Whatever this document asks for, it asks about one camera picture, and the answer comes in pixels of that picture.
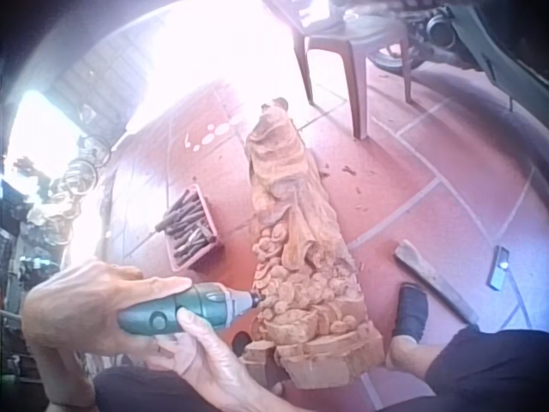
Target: plastic chair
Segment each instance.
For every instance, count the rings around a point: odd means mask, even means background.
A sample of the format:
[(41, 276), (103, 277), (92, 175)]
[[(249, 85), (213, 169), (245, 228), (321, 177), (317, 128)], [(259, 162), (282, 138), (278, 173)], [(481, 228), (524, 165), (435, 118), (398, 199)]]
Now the plastic chair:
[(365, 61), (368, 54), (395, 43), (401, 45), (404, 96), (407, 103), (412, 102), (409, 44), (406, 25), (402, 21), (376, 15), (360, 15), (346, 21), (328, 18), (321, 22), (324, 25), (322, 28), (319, 28), (319, 24), (305, 27), (303, 19), (306, 14), (302, 11), (310, 7), (314, 1), (264, 0), (264, 2), (292, 29), (293, 49), (298, 59), (307, 100), (311, 104), (314, 100), (307, 52), (317, 49), (334, 52), (341, 56), (347, 79), (354, 137), (362, 139), (368, 136)]

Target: human hand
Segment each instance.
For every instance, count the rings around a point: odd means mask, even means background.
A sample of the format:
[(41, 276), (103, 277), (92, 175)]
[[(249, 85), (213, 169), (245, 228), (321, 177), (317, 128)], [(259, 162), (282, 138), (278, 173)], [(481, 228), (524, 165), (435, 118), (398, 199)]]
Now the human hand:
[(190, 288), (183, 277), (143, 280), (138, 268), (100, 261), (63, 270), (33, 288), (22, 310), (22, 329), (32, 345), (102, 355), (157, 354), (151, 336), (134, 336), (118, 327), (118, 311), (144, 300)]
[(266, 391), (206, 320), (182, 308), (178, 310), (178, 322), (185, 332), (176, 334), (176, 340), (159, 338), (159, 345), (171, 357), (149, 357), (150, 366), (175, 371), (208, 402), (224, 411), (249, 410), (245, 406), (264, 397)]

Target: wood carving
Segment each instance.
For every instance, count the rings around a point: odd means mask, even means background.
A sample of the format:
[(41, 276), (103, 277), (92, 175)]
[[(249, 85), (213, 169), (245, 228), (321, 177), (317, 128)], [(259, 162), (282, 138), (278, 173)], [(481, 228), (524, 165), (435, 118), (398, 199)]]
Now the wood carving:
[(298, 388), (349, 384), (383, 362), (382, 337), (368, 320), (354, 261), (315, 161), (287, 115), (263, 106), (246, 141), (263, 297), (243, 362), (263, 383), (269, 356)]

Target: carved wooden figure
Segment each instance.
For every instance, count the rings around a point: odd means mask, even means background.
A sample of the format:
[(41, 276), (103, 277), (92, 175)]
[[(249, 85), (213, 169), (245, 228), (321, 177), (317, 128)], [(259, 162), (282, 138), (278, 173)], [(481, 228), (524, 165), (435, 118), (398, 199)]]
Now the carved wooden figure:
[(284, 100), (263, 106), (246, 154), (256, 211), (254, 289), (263, 301), (243, 362), (263, 385), (273, 383), (265, 376), (271, 358), (298, 388), (347, 385), (383, 362), (382, 337)]

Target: rotary tool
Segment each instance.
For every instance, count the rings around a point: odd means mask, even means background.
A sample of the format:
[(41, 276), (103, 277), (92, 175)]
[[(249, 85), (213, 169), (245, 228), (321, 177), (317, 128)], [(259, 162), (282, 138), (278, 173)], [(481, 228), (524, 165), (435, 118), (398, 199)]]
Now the rotary tool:
[(221, 283), (197, 283), (180, 294), (148, 300), (118, 313), (118, 326), (132, 335), (165, 335), (183, 331), (177, 312), (184, 307), (206, 319), (214, 329), (223, 329), (232, 321), (257, 307), (258, 294), (226, 288)]

